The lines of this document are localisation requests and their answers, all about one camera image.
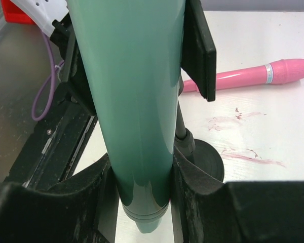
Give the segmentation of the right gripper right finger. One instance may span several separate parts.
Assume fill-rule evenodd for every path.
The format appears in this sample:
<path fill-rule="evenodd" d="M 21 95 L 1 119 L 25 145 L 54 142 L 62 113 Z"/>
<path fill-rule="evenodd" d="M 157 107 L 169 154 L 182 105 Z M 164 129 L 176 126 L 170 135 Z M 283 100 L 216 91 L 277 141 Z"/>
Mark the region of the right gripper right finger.
<path fill-rule="evenodd" d="M 222 183 L 173 161 L 175 242 L 304 242 L 304 182 Z"/>

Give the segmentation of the black round-base mic stand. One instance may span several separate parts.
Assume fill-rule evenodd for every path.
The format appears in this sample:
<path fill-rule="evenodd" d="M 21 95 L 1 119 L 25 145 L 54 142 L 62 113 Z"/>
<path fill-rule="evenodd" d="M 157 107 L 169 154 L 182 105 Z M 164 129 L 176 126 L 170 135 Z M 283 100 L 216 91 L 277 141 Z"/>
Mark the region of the black round-base mic stand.
<path fill-rule="evenodd" d="M 224 164 L 219 152 L 209 143 L 193 137 L 185 126 L 180 106 L 177 106 L 174 144 L 192 164 L 218 181 L 223 181 Z"/>

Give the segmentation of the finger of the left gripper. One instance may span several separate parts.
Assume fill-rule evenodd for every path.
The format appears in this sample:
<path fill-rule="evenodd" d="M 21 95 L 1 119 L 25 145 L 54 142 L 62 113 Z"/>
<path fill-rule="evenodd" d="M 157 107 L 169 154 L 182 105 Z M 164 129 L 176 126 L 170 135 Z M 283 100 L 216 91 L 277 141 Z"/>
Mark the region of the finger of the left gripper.
<path fill-rule="evenodd" d="M 198 0 L 185 2 L 181 68 L 208 102 L 216 96 L 216 47 Z"/>
<path fill-rule="evenodd" d="M 64 61 L 61 81 L 66 84 L 71 97 L 89 114 L 96 115 L 77 38 L 69 14 L 53 21 L 54 31 L 50 41 L 54 43 Z"/>

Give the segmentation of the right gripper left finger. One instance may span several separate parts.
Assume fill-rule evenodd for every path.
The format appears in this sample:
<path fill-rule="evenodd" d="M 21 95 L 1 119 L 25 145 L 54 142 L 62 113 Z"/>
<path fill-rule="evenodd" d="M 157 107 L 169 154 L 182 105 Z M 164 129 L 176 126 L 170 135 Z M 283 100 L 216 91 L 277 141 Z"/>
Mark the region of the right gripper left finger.
<path fill-rule="evenodd" d="M 0 183 L 0 242 L 114 242 L 118 205 L 108 155 L 47 190 Z"/>

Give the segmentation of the pink toy microphone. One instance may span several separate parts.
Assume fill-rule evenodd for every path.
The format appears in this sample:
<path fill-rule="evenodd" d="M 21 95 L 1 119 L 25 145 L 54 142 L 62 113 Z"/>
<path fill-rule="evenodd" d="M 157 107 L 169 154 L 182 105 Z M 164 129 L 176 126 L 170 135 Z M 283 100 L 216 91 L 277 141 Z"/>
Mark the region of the pink toy microphone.
<path fill-rule="evenodd" d="M 216 89 L 254 85 L 282 85 L 304 78 L 304 59 L 282 59 L 257 67 L 227 71 L 216 75 Z"/>

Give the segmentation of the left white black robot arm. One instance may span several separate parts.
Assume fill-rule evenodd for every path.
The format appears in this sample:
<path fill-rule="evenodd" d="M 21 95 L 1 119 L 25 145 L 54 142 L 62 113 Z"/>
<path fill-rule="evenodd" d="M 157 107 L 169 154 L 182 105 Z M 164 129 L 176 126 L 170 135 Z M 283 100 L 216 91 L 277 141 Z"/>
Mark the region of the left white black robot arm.
<path fill-rule="evenodd" d="M 180 71 L 215 100 L 216 48 L 199 1 L 15 1 L 55 43 L 90 115 L 135 93 L 173 99 Z"/>

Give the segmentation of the green toy microphone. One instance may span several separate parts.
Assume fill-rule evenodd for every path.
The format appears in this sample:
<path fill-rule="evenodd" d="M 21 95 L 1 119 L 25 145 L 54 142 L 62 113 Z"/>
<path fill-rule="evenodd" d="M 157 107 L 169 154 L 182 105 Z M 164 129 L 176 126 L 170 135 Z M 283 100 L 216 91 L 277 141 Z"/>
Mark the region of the green toy microphone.
<path fill-rule="evenodd" d="M 67 8 L 124 211 L 151 233 L 170 200 L 185 2 Z"/>

